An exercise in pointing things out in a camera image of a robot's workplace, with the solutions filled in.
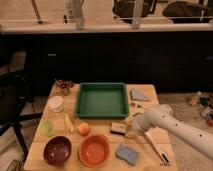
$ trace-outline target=black cabinet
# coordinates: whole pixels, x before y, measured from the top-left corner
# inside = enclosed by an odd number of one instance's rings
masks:
[[[27,49],[35,94],[55,79],[151,83],[158,90],[213,89],[213,32],[7,35]]]

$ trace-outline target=white cup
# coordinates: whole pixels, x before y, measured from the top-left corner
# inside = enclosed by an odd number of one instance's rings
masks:
[[[54,96],[48,100],[48,105],[53,112],[60,113],[64,110],[64,99],[61,96]]]

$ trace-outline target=green tray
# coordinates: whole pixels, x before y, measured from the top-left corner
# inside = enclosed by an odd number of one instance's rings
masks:
[[[75,114],[79,118],[121,119],[129,115],[124,83],[81,83]]]

